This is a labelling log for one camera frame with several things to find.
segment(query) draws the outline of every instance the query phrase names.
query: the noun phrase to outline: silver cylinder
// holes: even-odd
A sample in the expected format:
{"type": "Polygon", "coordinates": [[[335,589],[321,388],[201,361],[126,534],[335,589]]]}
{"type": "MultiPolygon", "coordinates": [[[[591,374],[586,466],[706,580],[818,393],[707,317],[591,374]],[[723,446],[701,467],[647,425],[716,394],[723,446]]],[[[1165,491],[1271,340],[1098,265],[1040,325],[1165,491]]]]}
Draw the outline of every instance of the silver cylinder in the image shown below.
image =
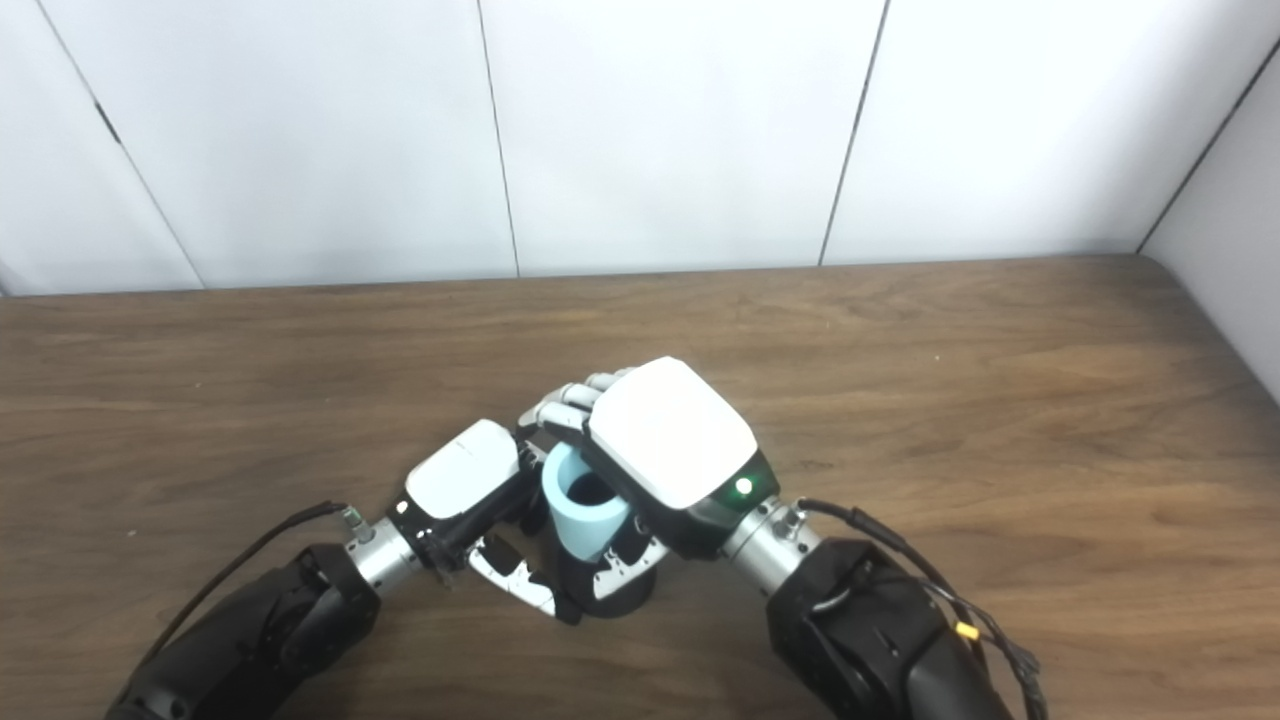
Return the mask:
{"type": "Polygon", "coordinates": [[[383,518],[372,529],[374,537],[367,542],[347,542],[347,555],[369,587],[379,597],[387,597],[392,588],[421,569],[422,564],[389,519],[383,518]]]}
{"type": "Polygon", "coordinates": [[[739,523],[721,552],[769,597],[820,542],[804,516],[774,496],[739,523]]]}

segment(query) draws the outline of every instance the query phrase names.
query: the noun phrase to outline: yellow cable connector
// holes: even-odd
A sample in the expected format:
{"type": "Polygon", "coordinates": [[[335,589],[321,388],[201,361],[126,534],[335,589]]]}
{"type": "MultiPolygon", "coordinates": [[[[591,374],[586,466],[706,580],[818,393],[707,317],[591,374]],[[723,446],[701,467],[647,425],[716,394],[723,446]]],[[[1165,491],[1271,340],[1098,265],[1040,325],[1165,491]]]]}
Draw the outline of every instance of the yellow cable connector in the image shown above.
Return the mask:
{"type": "Polygon", "coordinates": [[[977,641],[979,637],[982,637],[982,633],[978,630],[978,628],[974,628],[969,623],[960,623],[960,621],[956,621],[956,634],[968,641],[977,641]]]}

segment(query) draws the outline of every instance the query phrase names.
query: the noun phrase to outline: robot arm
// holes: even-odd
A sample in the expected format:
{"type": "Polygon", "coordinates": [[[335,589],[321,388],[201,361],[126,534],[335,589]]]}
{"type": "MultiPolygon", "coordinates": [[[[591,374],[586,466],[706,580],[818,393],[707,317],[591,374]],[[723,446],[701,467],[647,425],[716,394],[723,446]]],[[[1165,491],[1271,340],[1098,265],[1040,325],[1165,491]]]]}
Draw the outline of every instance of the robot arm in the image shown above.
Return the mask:
{"type": "MultiPolygon", "coordinates": [[[[444,579],[477,568],[554,615],[557,605],[567,607],[557,603],[558,593],[522,561],[508,562],[499,538],[485,538],[498,521],[518,520],[529,510],[539,461],[535,450],[497,423],[476,423],[408,474],[387,518],[370,525],[347,507],[353,534],[347,543],[310,546],[232,592],[172,643],[161,635],[108,720],[266,719],[305,679],[369,634],[381,598],[424,568],[444,579]]],[[[324,503],[310,516],[344,507],[324,503]]],[[[265,536],[220,577],[289,525],[265,536]]]]}
{"type": "MultiPolygon", "coordinates": [[[[746,421],[684,363],[663,357],[564,386],[520,419],[518,433],[538,428],[577,446],[657,541],[685,559],[727,559],[768,597],[774,651],[837,716],[1011,717],[987,676],[969,612],[977,609],[865,514],[783,503],[746,421]],[[909,575],[873,542],[824,541],[808,511],[840,515],[927,577],[909,575]]],[[[1033,657],[982,616],[1023,682],[1028,716],[1043,720],[1033,657]]]]}

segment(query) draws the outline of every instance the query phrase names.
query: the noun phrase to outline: white wall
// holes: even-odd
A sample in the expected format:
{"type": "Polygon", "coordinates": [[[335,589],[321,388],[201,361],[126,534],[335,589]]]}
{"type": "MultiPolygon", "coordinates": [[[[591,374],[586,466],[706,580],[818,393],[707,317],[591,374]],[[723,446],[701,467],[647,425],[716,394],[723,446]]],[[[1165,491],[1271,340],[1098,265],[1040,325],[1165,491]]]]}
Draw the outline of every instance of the white wall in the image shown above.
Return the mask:
{"type": "Polygon", "coordinates": [[[1280,398],[1280,61],[1272,60],[1143,249],[1280,398]]]}
{"type": "Polygon", "coordinates": [[[207,286],[515,274],[474,3],[44,3],[207,286]]]}
{"type": "Polygon", "coordinates": [[[882,6],[484,3],[521,270],[813,265],[882,6]]]}
{"type": "Polygon", "coordinates": [[[1280,37],[1254,0],[45,5],[0,12],[12,293],[1133,251],[1280,37]]]}
{"type": "Polygon", "coordinates": [[[0,286],[198,287],[35,3],[0,3],[0,286]]]}
{"type": "Polygon", "coordinates": [[[1257,0],[895,0],[826,261],[1132,252],[1276,37],[1257,0]]]}

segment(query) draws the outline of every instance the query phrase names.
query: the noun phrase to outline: wooden table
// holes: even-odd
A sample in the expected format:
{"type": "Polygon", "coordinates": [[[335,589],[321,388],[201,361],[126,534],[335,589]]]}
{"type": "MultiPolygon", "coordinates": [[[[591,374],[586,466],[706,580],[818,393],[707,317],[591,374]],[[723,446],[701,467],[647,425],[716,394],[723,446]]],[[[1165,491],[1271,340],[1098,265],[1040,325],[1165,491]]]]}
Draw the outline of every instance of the wooden table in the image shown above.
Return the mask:
{"type": "MultiPolygon", "coordinates": [[[[667,354],[788,495],[878,514],[1037,651],[1056,719],[1280,716],[1280,414],[1130,256],[0,301],[0,716],[100,716],[284,515],[380,515],[472,420],[667,354]]],[[[283,716],[827,716],[721,564],[579,628],[457,585],[411,579],[283,716]]]]}

